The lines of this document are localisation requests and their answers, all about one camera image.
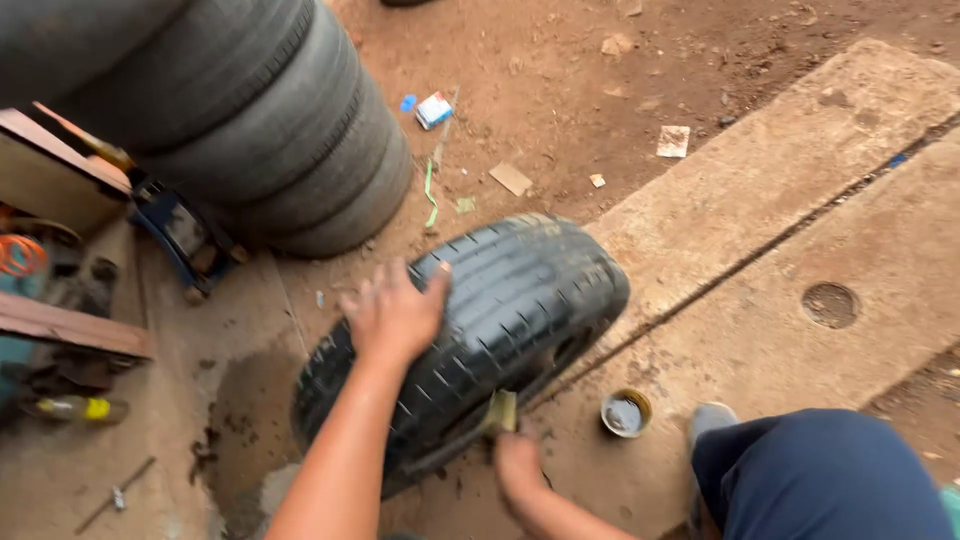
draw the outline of person's left hand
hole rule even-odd
[[[377,266],[372,282],[364,280],[358,295],[341,301],[357,361],[392,361],[403,369],[410,367],[440,331],[449,282],[447,262],[440,263],[422,294],[410,282],[402,258],[393,260],[389,268]]]

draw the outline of circular hole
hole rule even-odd
[[[856,320],[858,302],[853,291],[837,283],[817,283],[806,290],[802,300],[811,321],[831,329],[842,329]]]

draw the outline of stack of tires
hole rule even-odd
[[[93,3],[101,33],[110,10],[128,24],[150,18],[127,2]],[[61,15],[89,9],[40,4]],[[48,99],[51,109],[124,148],[168,187],[212,207],[228,227],[292,255],[332,256],[386,225],[410,182],[409,147],[322,2],[135,5],[150,12],[154,28],[140,25],[137,41],[129,27],[110,25],[127,32],[121,56],[101,61],[98,47],[109,43],[76,36],[93,58],[71,60],[96,65],[70,69],[46,58],[56,53],[48,43],[44,57],[32,59],[33,70],[51,66],[69,77],[36,84],[28,77],[14,97]],[[0,62],[9,56],[9,44],[0,42]]]

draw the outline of shoe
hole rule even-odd
[[[690,418],[690,424],[686,429],[687,444],[690,452],[690,458],[693,457],[693,448],[697,445],[697,439],[710,430],[719,430],[739,424],[736,419],[736,413],[726,405],[716,402],[710,402],[697,405],[693,411],[693,417]],[[686,527],[689,530],[690,540],[702,540],[704,537],[701,526],[701,505],[700,505],[700,484],[697,483],[697,476],[693,476],[693,489],[690,490],[690,513],[686,518]]]

